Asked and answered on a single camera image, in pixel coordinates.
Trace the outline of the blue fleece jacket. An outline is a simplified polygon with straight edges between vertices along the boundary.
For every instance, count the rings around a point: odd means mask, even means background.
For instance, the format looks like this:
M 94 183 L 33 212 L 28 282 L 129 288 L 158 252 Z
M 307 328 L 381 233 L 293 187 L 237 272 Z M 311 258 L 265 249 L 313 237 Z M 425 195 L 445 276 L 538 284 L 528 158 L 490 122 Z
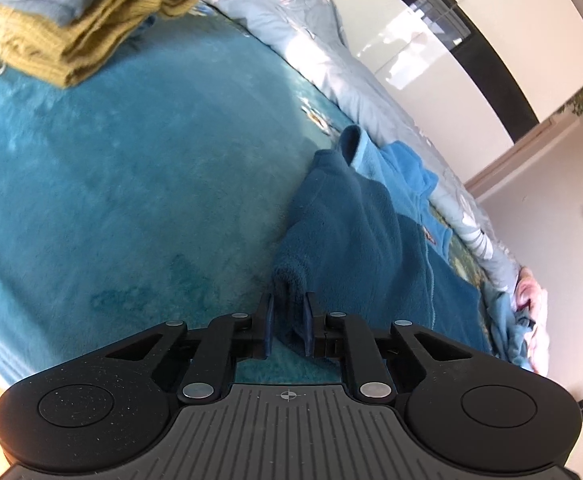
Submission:
M 274 333 L 306 356 L 316 309 L 357 314 L 376 330 L 411 321 L 490 353 L 478 289 L 448 264 L 444 245 L 415 216 L 428 198 L 405 182 L 387 188 L 361 173 L 376 155 L 351 125 L 337 148 L 315 153 L 288 209 L 274 258 Z

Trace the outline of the teal floral bed blanket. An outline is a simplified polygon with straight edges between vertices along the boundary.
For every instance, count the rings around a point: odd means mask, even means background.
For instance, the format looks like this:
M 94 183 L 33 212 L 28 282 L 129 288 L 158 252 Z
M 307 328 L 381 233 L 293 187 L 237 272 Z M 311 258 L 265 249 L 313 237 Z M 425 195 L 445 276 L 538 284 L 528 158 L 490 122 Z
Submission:
M 218 13 L 62 90 L 0 74 L 0 386 L 165 321 L 256 307 L 288 207 L 349 118 Z

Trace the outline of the pink garment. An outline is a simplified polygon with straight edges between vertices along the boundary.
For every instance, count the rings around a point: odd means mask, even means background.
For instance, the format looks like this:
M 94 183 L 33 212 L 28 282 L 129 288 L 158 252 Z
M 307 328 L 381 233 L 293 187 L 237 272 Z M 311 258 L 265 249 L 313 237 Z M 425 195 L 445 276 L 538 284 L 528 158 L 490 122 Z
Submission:
M 519 271 L 515 289 L 516 311 L 528 311 L 533 322 L 531 331 L 526 333 L 527 356 L 534 373 L 549 374 L 549 293 L 535 279 L 532 271 L 523 266 Z

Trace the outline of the white black glossy wardrobe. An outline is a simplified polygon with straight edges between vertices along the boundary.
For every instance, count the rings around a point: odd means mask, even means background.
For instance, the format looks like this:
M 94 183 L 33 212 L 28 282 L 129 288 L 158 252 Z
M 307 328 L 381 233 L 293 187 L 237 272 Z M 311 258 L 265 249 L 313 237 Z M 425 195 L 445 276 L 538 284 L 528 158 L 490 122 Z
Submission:
M 444 154 L 497 156 L 583 86 L 571 0 L 334 0 L 351 53 Z

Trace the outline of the mustard knit sweater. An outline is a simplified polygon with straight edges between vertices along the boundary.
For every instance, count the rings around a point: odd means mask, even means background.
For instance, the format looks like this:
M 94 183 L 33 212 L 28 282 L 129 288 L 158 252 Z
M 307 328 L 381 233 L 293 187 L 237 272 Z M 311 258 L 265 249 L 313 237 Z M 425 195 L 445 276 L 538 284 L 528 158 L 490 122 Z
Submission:
M 0 4 L 0 60 L 58 88 L 75 87 L 151 15 L 180 18 L 199 0 L 95 0 L 73 23 Z

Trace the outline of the light blue floral quilt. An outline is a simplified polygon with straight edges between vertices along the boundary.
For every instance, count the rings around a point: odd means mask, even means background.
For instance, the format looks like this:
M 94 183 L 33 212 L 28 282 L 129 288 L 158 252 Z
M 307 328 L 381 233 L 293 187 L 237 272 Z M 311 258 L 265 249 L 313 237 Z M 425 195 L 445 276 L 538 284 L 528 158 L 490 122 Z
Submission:
M 520 266 L 485 211 L 414 119 L 350 53 L 334 0 L 203 0 L 271 47 L 365 131 L 367 146 L 400 141 L 435 174 L 433 207 L 462 240 L 492 286 L 515 294 Z

